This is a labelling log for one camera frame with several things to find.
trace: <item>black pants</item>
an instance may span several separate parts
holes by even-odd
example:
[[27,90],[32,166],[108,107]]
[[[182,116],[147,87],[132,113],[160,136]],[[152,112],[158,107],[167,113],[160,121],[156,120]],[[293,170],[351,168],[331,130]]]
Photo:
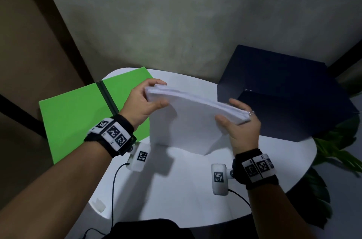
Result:
[[119,222],[104,239],[119,238],[182,238],[195,239],[188,228],[179,228],[176,223],[167,219],[153,219],[138,222]]

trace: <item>hand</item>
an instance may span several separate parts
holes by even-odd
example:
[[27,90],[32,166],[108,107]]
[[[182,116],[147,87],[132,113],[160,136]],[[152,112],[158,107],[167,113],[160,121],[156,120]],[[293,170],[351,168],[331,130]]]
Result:
[[148,102],[146,100],[144,88],[154,86],[155,84],[167,85],[167,83],[160,79],[146,79],[131,90],[123,108],[120,110],[119,114],[131,123],[134,130],[146,121],[147,117],[150,116],[152,112],[164,108],[169,104],[165,99],[156,102]]
[[[229,99],[229,102],[239,109],[252,112],[251,107],[236,99]],[[251,114],[250,119],[250,122],[236,125],[222,115],[215,116],[215,120],[219,125],[229,132],[234,155],[259,147],[258,142],[261,123],[255,114]]]

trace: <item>tabletop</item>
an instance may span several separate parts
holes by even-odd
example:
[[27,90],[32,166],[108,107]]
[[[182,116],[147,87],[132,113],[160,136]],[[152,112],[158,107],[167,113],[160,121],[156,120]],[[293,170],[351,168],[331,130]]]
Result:
[[[120,68],[108,74],[110,78],[135,68]],[[168,86],[206,99],[217,101],[217,84],[173,72],[148,69],[152,77],[162,79]],[[216,196],[212,193],[211,164],[226,164],[231,168],[233,154],[229,140],[224,148],[208,155],[193,154],[175,147],[152,150],[154,156],[142,172],[122,168],[114,188],[114,218],[137,221],[156,218],[170,219],[181,228],[206,226],[237,219],[251,213],[249,206],[238,196]],[[316,146],[312,138],[291,142],[260,136],[259,147],[272,159],[283,191],[289,191],[310,168]],[[110,229],[112,182],[117,168],[126,163],[128,154],[117,156],[108,167],[87,207],[71,233],[86,228]],[[229,188],[248,200],[244,185],[229,180]],[[105,209],[97,211],[95,202]]]

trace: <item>wristband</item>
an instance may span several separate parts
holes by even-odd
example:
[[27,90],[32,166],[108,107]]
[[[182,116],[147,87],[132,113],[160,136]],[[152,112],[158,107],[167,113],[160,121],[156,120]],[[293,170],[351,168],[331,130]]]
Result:
[[279,185],[275,168],[269,156],[260,149],[249,150],[235,156],[232,163],[233,177],[246,188],[253,189],[264,184]]
[[132,150],[136,137],[132,134],[133,126],[126,118],[117,114],[111,118],[104,118],[88,131],[84,141],[97,141],[112,158],[124,155]]

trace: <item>forearm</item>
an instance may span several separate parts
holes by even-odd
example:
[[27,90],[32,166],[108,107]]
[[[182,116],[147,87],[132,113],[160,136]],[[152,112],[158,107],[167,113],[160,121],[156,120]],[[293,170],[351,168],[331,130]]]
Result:
[[110,162],[98,142],[83,143],[0,211],[0,237],[64,238]]
[[315,238],[280,186],[265,184],[248,195],[260,239]]

